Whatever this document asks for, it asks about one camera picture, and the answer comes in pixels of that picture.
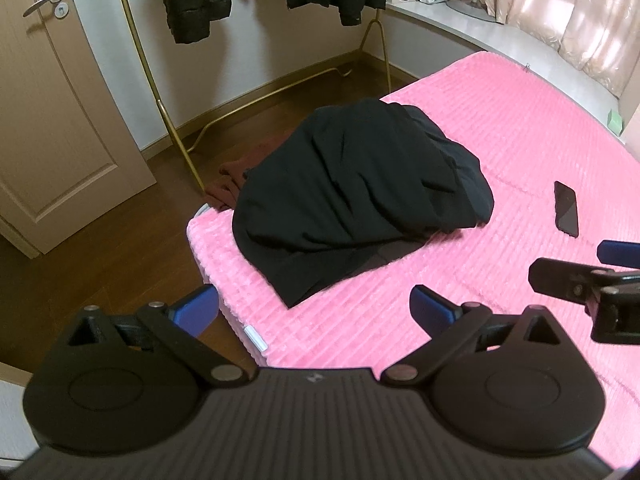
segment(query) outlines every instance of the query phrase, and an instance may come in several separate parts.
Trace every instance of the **wooden floor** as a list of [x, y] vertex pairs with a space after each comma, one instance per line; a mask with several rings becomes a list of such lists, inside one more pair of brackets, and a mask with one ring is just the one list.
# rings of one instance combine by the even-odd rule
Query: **wooden floor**
[[[212, 129], [194, 163], [210, 182], [222, 162], [295, 127], [315, 108], [384, 94], [385, 77], [366, 66], [348, 78], [320, 76], [256, 105], [249, 117]], [[62, 327], [86, 304], [128, 314], [148, 301], [173, 303], [202, 284], [185, 236], [187, 222], [204, 203], [201, 193], [175, 149], [159, 153], [149, 165], [157, 184], [44, 256], [28, 260], [0, 237], [0, 362], [34, 371]], [[222, 316], [201, 340], [245, 369], [255, 368]]]

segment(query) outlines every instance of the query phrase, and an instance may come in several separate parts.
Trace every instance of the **pink blanket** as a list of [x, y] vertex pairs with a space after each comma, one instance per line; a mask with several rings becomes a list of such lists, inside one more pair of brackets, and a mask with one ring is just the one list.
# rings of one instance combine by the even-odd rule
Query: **pink blanket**
[[[274, 367], [371, 367], [378, 375], [428, 337], [408, 296], [423, 283], [494, 312], [546, 304], [596, 371], [607, 395], [592, 449], [613, 466], [640, 458], [640, 348], [597, 345], [582, 307], [539, 296], [527, 283], [539, 256], [596, 264], [604, 238], [640, 240], [640, 164], [601, 124], [535, 74], [481, 52], [383, 99], [421, 108], [474, 152], [495, 195], [484, 228], [437, 236], [386, 267], [345, 280], [287, 310], [239, 253], [231, 212], [188, 225], [204, 278], [240, 323], [268, 345]], [[575, 189], [580, 237], [554, 224], [554, 181]]]

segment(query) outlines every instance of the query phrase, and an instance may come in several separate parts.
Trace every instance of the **door handle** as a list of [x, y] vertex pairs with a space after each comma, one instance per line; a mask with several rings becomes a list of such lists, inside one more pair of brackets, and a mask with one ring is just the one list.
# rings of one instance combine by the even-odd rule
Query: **door handle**
[[24, 11], [24, 14], [22, 15], [23, 18], [26, 18], [27, 16], [29, 16], [34, 10], [39, 9], [41, 6], [43, 6], [44, 4], [46, 4], [47, 2], [51, 2], [52, 4], [56, 4], [58, 3], [60, 0], [38, 0], [37, 2], [35, 2], [31, 7], [29, 7], [27, 10]]

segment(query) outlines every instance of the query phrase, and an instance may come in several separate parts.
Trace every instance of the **pink bedspread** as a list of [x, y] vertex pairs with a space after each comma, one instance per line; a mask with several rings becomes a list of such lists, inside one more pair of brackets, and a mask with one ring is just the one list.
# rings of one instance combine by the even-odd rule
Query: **pink bedspread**
[[[633, 463], [640, 457], [640, 348], [591, 342], [583, 309], [533, 293], [527, 270], [539, 256], [596, 264], [604, 238], [640, 240], [640, 164], [564, 94], [494, 54], [473, 54], [383, 100], [420, 107], [480, 158], [495, 195], [491, 222], [437, 236], [287, 310], [239, 253], [232, 213], [210, 211], [187, 229], [205, 279], [269, 345], [270, 366], [371, 367], [377, 375], [428, 340], [409, 314], [415, 283], [494, 312], [546, 304], [606, 391], [592, 449], [613, 466]], [[576, 191], [577, 239], [555, 227], [555, 180]]]

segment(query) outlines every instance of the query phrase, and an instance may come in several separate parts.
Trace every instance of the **ribbed black surface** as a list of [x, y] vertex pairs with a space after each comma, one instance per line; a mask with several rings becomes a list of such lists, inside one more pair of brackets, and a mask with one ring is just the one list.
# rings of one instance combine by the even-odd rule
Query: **ribbed black surface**
[[419, 394], [381, 386], [370, 370], [267, 368], [248, 386], [214, 391], [158, 446], [111, 458], [42, 449], [12, 480], [602, 480], [609, 472], [587, 450], [525, 460], [472, 448], [437, 424]]

